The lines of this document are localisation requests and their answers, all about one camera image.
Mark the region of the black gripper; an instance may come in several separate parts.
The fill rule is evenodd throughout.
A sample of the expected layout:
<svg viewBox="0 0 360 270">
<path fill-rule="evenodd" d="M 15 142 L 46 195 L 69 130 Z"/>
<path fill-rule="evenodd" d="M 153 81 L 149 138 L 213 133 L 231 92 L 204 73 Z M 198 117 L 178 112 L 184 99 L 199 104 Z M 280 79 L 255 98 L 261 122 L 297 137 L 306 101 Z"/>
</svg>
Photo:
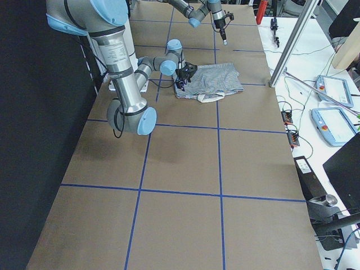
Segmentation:
<svg viewBox="0 0 360 270">
<path fill-rule="evenodd" d="M 197 72 L 197 65 L 185 62 L 184 65 L 181 65 L 179 69 L 175 70 L 176 73 L 176 86 L 178 88 L 181 88 L 182 91 L 185 90 L 186 83 L 189 83 L 191 81 L 191 78 L 195 75 Z"/>
<path fill-rule="evenodd" d="M 215 25 L 214 31 L 220 33 L 221 39 L 224 45 L 227 45 L 227 36 L 225 32 L 226 18 L 229 18 L 231 21 L 234 20 L 234 15 L 232 12 L 219 11 L 212 14 L 212 19 Z"/>
</svg>

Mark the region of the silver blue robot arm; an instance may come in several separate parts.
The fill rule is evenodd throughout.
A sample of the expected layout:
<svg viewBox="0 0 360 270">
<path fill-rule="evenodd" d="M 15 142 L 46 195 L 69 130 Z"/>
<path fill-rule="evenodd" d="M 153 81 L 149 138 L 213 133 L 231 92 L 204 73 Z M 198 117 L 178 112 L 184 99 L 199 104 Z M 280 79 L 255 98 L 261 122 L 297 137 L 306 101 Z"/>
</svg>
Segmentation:
<svg viewBox="0 0 360 270">
<path fill-rule="evenodd" d="M 155 128 L 156 110 L 140 93 L 153 71 L 175 75 L 179 87 L 197 71 L 196 65 L 185 60 L 177 39 L 167 43 L 164 57 L 143 57 L 134 70 L 123 37 L 129 11 L 126 1 L 47 1 L 46 8 L 52 29 L 88 35 L 97 42 L 118 95 L 107 109 L 107 121 L 114 131 L 148 135 Z"/>
<path fill-rule="evenodd" d="M 226 28 L 228 24 L 234 20 L 234 15 L 231 12 L 226 12 L 222 8 L 221 1 L 200 1 L 201 6 L 198 9 L 195 9 L 186 1 L 169 0 L 166 2 L 187 18 L 188 23 L 193 28 L 198 27 L 203 19 L 205 19 L 208 14 L 211 14 L 211 19 L 214 24 L 213 30 L 220 34 L 223 44 L 225 46 L 227 45 Z"/>
</svg>

